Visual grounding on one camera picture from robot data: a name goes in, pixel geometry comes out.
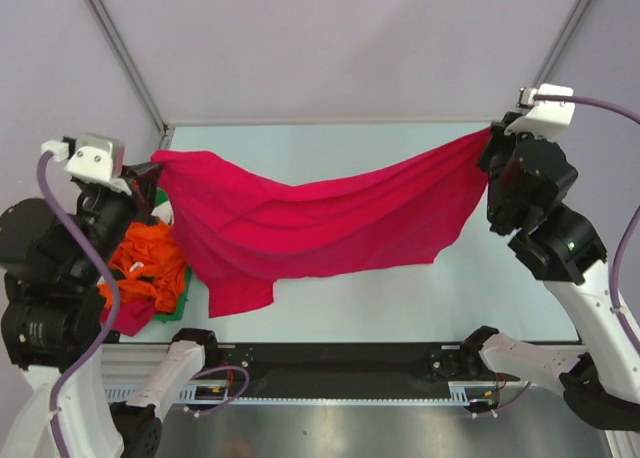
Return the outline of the magenta t shirt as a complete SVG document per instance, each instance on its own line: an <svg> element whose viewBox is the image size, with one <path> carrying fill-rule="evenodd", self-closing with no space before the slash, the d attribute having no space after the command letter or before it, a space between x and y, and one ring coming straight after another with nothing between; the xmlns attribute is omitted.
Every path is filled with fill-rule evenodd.
<svg viewBox="0 0 640 458"><path fill-rule="evenodd" d="M160 150L173 236L218 318L272 304L280 280L429 265L486 188L481 129L375 171L301 185L209 151Z"/></svg>

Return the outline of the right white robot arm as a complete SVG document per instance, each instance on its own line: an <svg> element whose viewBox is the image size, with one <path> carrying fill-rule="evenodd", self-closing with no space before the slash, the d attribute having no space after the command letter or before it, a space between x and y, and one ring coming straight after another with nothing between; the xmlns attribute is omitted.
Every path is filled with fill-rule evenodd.
<svg viewBox="0 0 640 458"><path fill-rule="evenodd" d="M578 178L560 146L521 112L491 123L477 166L488 176L491 232L509 236L516 259L557 299L586 350L552 351L482 326L462 343L473 379L491 372L560 395L590 426L639 429L637 322L609 288L606 248L592 223L564 204Z"/></svg>

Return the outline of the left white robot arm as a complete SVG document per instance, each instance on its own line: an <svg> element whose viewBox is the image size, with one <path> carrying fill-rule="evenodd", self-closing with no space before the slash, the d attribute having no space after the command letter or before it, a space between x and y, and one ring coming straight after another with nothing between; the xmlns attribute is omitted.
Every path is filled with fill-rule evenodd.
<svg viewBox="0 0 640 458"><path fill-rule="evenodd" d="M125 187L84 184L73 214L50 193L9 207L1 216L1 265L8 298L1 335L10 361L34 396L19 414L6 457L152 457L162 423L184 386L221 365L215 335L184 328L143 385L109 403L101 345L110 327L97 284L129 226L146 221L161 168L122 171Z"/></svg>

